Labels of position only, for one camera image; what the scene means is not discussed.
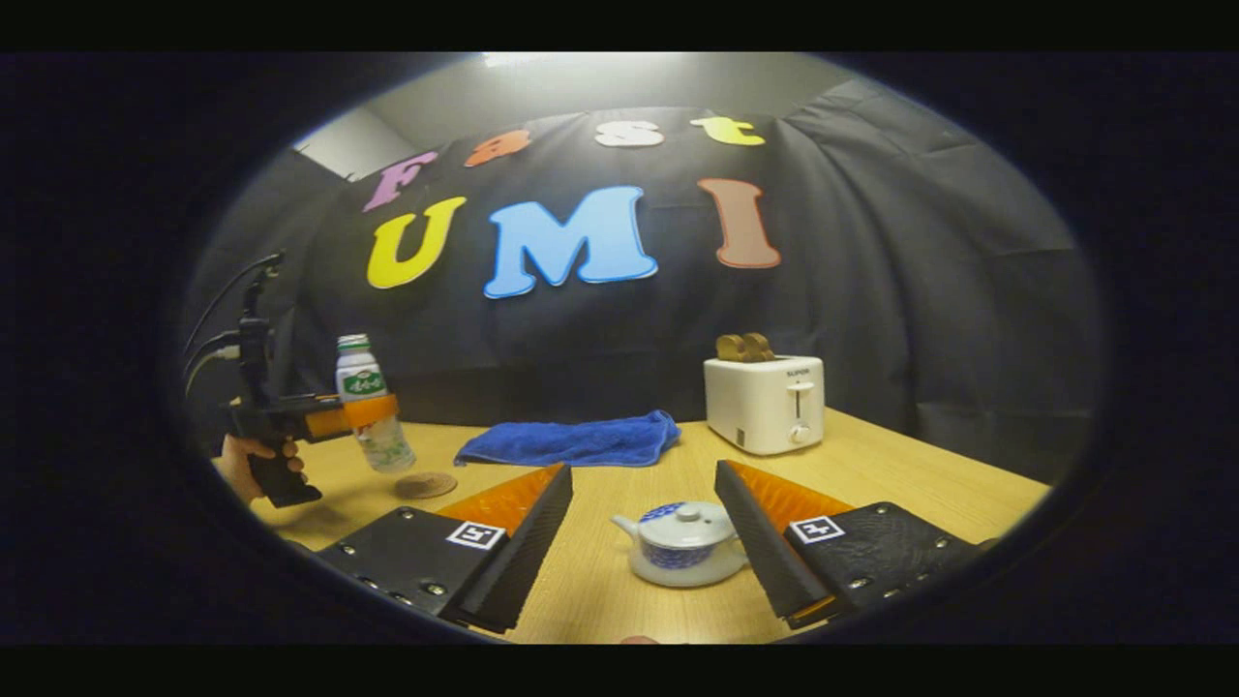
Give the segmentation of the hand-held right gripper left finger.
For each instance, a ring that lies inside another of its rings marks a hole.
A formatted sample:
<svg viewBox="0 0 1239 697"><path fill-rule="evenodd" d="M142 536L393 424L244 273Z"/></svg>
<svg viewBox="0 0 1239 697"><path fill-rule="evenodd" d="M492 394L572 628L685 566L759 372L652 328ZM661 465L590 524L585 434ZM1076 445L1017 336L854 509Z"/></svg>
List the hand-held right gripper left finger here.
<svg viewBox="0 0 1239 697"><path fill-rule="evenodd" d="M556 463L437 513L394 508L315 555L439 621L508 631L558 537L572 489L571 468Z"/></svg>

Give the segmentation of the round cork coaster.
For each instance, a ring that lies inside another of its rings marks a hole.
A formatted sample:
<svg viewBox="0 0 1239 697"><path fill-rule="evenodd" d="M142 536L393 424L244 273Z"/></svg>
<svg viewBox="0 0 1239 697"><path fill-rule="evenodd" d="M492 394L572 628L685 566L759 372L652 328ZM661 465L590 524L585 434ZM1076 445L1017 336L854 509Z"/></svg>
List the round cork coaster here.
<svg viewBox="0 0 1239 697"><path fill-rule="evenodd" d="M403 500L427 500L444 496L456 489L455 475L445 472L418 472L394 482L393 491Z"/></svg>

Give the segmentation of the blue towel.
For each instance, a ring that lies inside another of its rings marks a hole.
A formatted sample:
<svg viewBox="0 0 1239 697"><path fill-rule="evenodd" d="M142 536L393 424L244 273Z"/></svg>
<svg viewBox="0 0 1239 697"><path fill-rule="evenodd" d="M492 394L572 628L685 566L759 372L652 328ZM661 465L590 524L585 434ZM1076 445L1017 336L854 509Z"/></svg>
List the blue towel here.
<svg viewBox="0 0 1239 697"><path fill-rule="evenodd" d="M655 465L680 436L676 420L662 409L601 422L504 422L461 446L453 464L646 468Z"/></svg>

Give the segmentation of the white blue-patterned teacup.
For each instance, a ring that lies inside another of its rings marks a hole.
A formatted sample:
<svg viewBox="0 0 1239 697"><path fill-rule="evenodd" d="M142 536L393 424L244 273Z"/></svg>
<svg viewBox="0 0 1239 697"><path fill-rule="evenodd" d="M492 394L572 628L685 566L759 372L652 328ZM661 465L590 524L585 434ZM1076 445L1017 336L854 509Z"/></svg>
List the white blue-patterned teacup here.
<svg viewBox="0 0 1239 697"><path fill-rule="evenodd" d="M628 569L655 586L681 591L712 586L738 574L748 565L737 532L730 541L704 550L664 550L641 539L638 521L615 515L611 522L631 539Z"/></svg>

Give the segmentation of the white toaster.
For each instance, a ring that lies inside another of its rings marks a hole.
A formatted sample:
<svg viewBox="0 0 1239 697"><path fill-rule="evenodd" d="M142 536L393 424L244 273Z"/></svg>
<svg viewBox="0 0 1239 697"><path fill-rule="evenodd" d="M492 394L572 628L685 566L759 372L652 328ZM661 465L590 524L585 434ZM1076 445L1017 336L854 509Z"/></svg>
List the white toaster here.
<svg viewBox="0 0 1239 697"><path fill-rule="evenodd" d="M755 456L778 456L824 439L824 365L818 357L704 361L707 425Z"/></svg>

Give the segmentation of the black backdrop cloth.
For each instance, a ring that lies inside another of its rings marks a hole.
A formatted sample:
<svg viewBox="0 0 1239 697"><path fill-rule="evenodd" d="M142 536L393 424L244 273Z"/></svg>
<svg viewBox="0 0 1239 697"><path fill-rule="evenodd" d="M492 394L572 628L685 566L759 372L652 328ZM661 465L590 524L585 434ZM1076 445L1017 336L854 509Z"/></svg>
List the black backdrop cloth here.
<svg viewBox="0 0 1239 697"><path fill-rule="evenodd" d="M368 334L408 422L707 415L717 336L818 357L825 405L1040 482L1101 392L1097 282L1040 189L873 83L787 116L564 113L399 156L349 184L275 163L221 219L177 344L230 329L242 269L270 387L332 391Z"/></svg>

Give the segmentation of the white water bottle green label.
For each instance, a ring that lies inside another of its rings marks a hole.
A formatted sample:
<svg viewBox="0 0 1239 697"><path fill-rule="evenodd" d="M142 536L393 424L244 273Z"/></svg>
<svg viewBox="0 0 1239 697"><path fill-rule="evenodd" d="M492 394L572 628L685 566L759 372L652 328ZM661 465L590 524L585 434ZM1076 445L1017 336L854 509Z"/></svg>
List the white water bottle green label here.
<svg viewBox="0 0 1239 697"><path fill-rule="evenodd" d="M344 401L392 394L366 334L338 337L335 383L337 392ZM354 436L366 461L377 472L408 470L416 462L414 449L408 444L400 427L398 413L394 418L389 416L383 422L368 425Z"/></svg>

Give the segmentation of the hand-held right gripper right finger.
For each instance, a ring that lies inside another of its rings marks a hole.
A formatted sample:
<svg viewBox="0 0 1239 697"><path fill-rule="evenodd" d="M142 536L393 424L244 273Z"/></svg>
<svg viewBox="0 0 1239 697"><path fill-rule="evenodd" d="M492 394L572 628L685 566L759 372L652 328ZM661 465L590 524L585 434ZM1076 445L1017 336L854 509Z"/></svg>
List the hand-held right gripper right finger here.
<svg viewBox="0 0 1239 697"><path fill-rule="evenodd" d="M771 609L790 629L890 604L980 556L970 543L893 501L845 501L735 461L715 491Z"/></svg>

